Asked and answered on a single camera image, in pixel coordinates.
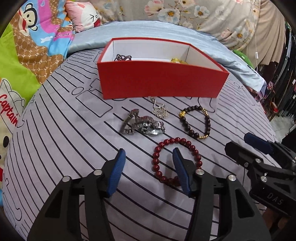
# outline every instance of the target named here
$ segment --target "cartoon blanket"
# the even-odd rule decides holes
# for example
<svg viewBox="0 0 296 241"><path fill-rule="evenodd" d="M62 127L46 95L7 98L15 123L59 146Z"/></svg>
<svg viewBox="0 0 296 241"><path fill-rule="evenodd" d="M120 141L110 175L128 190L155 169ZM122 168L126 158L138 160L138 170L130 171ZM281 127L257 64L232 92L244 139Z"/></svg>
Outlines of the cartoon blanket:
<svg viewBox="0 0 296 241"><path fill-rule="evenodd" d="M0 189L7 146L18 119L40 85L63 62L74 38L65 2L27 1L0 38Z"/></svg>

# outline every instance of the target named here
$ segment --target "silver necklace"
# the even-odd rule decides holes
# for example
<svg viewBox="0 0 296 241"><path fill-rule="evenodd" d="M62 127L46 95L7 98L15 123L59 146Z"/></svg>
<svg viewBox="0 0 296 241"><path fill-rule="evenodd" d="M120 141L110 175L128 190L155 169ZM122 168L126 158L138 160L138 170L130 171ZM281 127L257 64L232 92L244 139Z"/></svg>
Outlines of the silver necklace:
<svg viewBox="0 0 296 241"><path fill-rule="evenodd" d="M148 97L152 103L154 103L152 108L152 114L160 119L164 119L168 117L168 109L164 104L156 102L155 97L149 96Z"/></svg>

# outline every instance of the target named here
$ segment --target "red beaded bracelet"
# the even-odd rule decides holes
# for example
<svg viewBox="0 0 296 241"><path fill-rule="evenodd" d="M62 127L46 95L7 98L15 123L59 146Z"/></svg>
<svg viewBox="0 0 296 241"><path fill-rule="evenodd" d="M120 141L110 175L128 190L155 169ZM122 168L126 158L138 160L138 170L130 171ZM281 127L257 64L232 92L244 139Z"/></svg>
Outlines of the red beaded bracelet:
<svg viewBox="0 0 296 241"><path fill-rule="evenodd" d="M179 144L187 147L192 152L192 155L194 156L194 159L196 160L196 168L197 169L201 169L202 157L199 154L198 150L195 149L195 146L191 145L191 141L187 141L185 138L181 139L179 137L176 137L176 138L170 138L169 140L166 139L163 142L160 142L157 147L155 147L154 153L152 155L153 156L152 170L155 172L155 176L159 179L159 181L161 183L167 183L172 186L179 187L180 183L179 183L178 176L175 176L174 178L167 178L166 176L163 176L163 173L159 170L160 167L158 165L159 164L158 158L159 158L159 153L160 153L161 149L164 148L164 146L168 146L169 144L174 144L174 143L179 143Z"/></svg>

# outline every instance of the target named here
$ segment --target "jewelry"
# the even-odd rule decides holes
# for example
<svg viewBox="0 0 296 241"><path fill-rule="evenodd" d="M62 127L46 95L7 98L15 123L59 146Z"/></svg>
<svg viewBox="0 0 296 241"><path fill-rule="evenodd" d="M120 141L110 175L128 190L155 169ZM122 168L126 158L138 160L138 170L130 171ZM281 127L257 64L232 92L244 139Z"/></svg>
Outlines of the jewelry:
<svg viewBox="0 0 296 241"><path fill-rule="evenodd" d="M160 119L164 119L168 117L168 109L164 104L156 102L155 97L149 96L148 97L152 102L154 102L153 108L152 108L152 114L154 114L156 117Z"/></svg>
<svg viewBox="0 0 296 241"><path fill-rule="evenodd" d="M180 63L180 64L188 64L186 61L180 60L178 58L172 58L171 62L172 63Z"/></svg>
<svg viewBox="0 0 296 241"><path fill-rule="evenodd" d="M159 179L159 181L161 183L166 183L166 184L169 184L169 185L172 185L172 186L175 186L175 187L179 187L180 186L180 183L179 183L179 179L178 179L178 176L175 176L174 178L167 178L166 176L163 176L163 173L159 170L160 167L159 167L159 153L161 151L161 149L164 148L164 146L168 146L169 144L181 144L185 147L187 147L192 155L194 156L194 159L196 160L196 168L197 169L201 169L201 166L202 166L202 157L201 155L199 154L198 150L195 148L194 145L191 145L191 141L187 141L185 138L179 138L179 137L176 137L176 138L170 138L169 140L166 139L164 140L163 142L160 142L158 144L157 147L155 147L154 149L154 153L152 155L153 157L153 160L152 160L152 171L154 171L154 175Z"/></svg>
<svg viewBox="0 0 296 241"><path fill-rule="evenodd" d="M186 121L186 118L185 118L186 113L188 113L188 112L190 112L192 110L199 110L199 111L202 110L204 112L204 114L205 114L206 128L205 128L205 135L204 136L200 136L197 132L195 132L194 130L191 130L190 125ZM205 108L202 108L201 106L197 106L197 105L188 107L188 108L186 108L186 109L184 109L183 111L180 112L179 117L180 117L180 122L182 122L182 126L185 127L185 131L187 131L188 135L190 135L194 139L205 139L210 135L211 120L210 120L210 117L209 117L209 115L208 115Z"/></svg>
<svg viewBox="0 0 296 241"><path fill-rule="evenodd" d="M114 61L130 61L131 60L131 56L130 55L116 55L116 58L114 59Z"/></svg>
<svg viewBox="0 0 296 241"><path fill-rule="evenodd" d="M122 134L134 134L134 130L143 134L155 136L163 134L165 132L165 124L162 121L156 121L151 116L139 117L139 109L131 110L127 118L123 121L120 133ZM128 122L135 118L135 123L131 124L131 128L126 128Z"/></svg>

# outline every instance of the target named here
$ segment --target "green toy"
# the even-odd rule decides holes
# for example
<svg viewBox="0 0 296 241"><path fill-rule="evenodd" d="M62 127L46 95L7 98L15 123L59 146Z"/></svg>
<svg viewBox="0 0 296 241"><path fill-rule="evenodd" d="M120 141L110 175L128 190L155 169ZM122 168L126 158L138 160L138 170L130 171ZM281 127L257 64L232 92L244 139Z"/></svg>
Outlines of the green toy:
<svg viewBox="0 0 296 241"><path fill-rule="evenodd" d="M233 52L239 56L243 61L245 61L252 69L255 69L252 62L249 60L249 58L244 55L242 52L238 51L238 50L233 50Z"/></svg>

